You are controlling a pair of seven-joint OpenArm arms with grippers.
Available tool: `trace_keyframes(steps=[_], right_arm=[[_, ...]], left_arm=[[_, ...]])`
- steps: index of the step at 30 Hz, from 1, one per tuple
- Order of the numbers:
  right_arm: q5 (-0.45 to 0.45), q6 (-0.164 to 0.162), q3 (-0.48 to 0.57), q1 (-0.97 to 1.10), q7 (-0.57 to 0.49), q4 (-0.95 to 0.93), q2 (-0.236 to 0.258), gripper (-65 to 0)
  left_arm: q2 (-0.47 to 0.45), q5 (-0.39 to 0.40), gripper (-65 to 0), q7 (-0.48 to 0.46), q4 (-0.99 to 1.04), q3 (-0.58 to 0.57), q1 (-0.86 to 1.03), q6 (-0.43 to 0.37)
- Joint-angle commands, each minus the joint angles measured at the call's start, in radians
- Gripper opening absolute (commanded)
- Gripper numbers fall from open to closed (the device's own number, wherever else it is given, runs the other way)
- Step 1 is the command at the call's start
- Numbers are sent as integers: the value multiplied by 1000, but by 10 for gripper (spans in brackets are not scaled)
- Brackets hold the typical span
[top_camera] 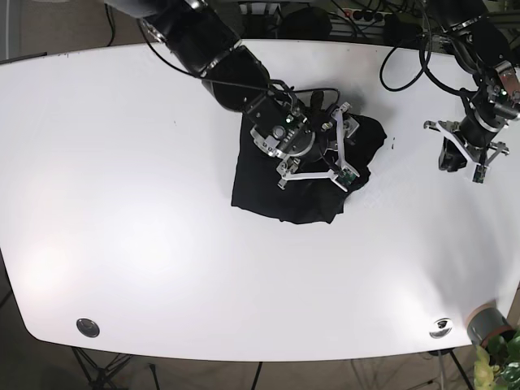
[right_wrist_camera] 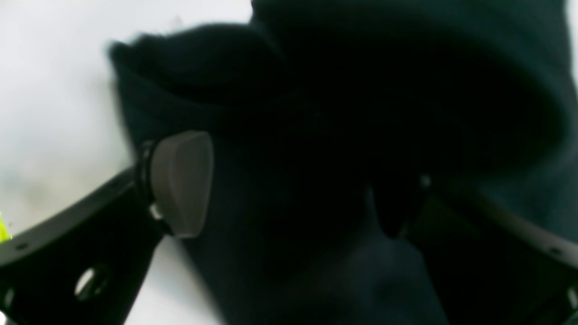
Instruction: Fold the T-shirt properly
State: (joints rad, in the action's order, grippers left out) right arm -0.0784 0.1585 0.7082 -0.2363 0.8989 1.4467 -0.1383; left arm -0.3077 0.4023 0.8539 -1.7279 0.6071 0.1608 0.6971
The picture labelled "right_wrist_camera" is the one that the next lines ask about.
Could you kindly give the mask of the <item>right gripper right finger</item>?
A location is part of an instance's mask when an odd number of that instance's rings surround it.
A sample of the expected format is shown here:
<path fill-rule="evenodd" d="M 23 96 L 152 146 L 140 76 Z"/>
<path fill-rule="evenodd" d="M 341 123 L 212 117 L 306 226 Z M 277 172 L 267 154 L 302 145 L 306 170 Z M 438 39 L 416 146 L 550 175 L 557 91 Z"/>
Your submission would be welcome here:
<path fill-rule="evenodd" d="M 421 253 L 451 325 L 575 325 L 577 245 L 469 188 L 372 176 L 382 230 Z"/>

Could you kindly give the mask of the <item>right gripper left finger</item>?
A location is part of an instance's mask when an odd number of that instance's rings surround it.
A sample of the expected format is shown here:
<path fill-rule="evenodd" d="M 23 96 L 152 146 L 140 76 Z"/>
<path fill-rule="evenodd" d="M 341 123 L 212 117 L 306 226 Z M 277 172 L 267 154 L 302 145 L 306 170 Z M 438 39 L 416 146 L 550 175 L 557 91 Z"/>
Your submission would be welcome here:
<path fill-rule="evenodd" d="M 124 324 L 163 237 L 204 229 L 213 175 L 208 132 L 149 142 L 133 167 L 1 243 L 7 323 Z"/>

